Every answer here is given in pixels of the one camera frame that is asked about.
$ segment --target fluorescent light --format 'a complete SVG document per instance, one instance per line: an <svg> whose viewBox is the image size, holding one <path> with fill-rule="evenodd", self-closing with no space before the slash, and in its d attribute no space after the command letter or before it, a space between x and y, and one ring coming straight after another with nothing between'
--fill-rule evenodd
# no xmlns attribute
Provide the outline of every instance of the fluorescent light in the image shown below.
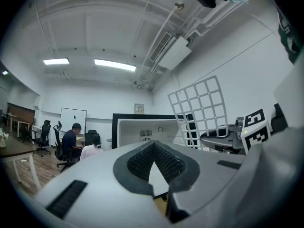
<svg viewBox="0 0 304 228"><path fill-rule="evenodd" d="M99 60L99 59L95 59L95 64L100 65L100 66L106 66L106 67L116 67L116 68L125 69L125 70L129 70L129 71L133 71L133 72L136 70L136 67L132 66L132 65L104 61L104 60Z"/></svg>
<svg viewBox="0 0 304 228"><path fill-rule="evenodd" d="M70 64L67 58L58 58L58 59L50 59L43 60L45 65L53 65L53 64Z"/></svg>

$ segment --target whiteboard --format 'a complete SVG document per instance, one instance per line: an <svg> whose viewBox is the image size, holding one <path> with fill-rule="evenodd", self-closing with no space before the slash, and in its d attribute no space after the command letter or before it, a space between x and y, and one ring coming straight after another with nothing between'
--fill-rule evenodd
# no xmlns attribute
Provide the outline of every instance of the whiteboard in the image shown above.
<svg viewBox="0 0 304 228"><path fill-rule="evenodd" d="M80 134L86 133L86 112L84 110L75 110L61 108L60 122L62 124L61 131L67 132L72 129L73 124L78 123L81 125Z"/></svg>

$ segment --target white table leg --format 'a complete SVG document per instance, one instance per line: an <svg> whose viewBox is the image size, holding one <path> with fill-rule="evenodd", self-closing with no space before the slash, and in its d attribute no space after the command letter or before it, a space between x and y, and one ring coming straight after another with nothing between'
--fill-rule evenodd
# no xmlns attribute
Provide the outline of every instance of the white table leg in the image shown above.
<svg viewBox="0 0 304 228"><path fill-rule="evenodd" d="M35 170L35 166L34 166L34 161L33 161L33 156L32 155L29 156L29 166L30 166L30 171L32 172L34 183L35 183L37 189L40 190L41 186L40 186L37 174L36 174L36 170Z"/></svg>
<svg viewBox="0 0 304 228"><path fill-rule="evenodd" d="M19 173L18 173L18 170L17 170L17 166L16 166L15 160L13 160L13 164L14 164L14 169L15 169L15 173L16 173L18 182L21 183L21 179L20 179L20 176L19 176Z"/></svg>
<svg viewBox="0 0 304 228"><path fill-rule="evenodd" d="M33 132L33 128L32 128L32 140L35 138L35 134Z"/></svg>
<svg viewBox="0 0 304 228"><path fill-rule="evenodd" d="M17 138L19 138L19 122L18 122L18 126L17 126Z"/></svg>
<svg viewBox="0 0 304 228"><path fill-rule="evenodd" d="M13 130L12 130L12 125L13 125L13 119L12 119L12 117L10 117L10 132L13 131Z"/></svg>

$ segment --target black shirt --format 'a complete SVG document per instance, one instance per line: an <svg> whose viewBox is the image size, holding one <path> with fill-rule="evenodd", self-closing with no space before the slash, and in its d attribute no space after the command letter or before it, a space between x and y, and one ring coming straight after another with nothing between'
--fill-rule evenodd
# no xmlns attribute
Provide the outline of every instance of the black shirt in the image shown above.
<svg viewBox="0 0 304 228"><path fill-rule="evenodd" d="M76 135L72 130L67 131L63 136L61 145L63 154L67 154L68 149L72 149L76 146Z"/></svg>

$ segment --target ceiling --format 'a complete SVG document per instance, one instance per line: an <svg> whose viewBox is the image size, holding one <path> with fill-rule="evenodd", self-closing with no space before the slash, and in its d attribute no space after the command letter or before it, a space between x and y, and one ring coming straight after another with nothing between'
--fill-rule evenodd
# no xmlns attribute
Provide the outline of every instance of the ceiling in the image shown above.
<svg viewBox="0 0 304 228"><path fill-rule="evenodd" d="M28 0L20 11L11 41L39 76L126 86L137 81L141 88L148 89L161 79L167 69L160 67L151 80L145 82L153 63L149 57L144 65L143 62L155 36L179 1ZM193 22L192 17L203 19L216 15L215 11L203 8L196 0L182 2L184 9L173 13L158 40L166 31L174 35L185 34ZM69 59L69 65L46 66L43 63L44 59L63 57ZM128 72L96 66L95 58L135 65L137 69Z"/></svg>

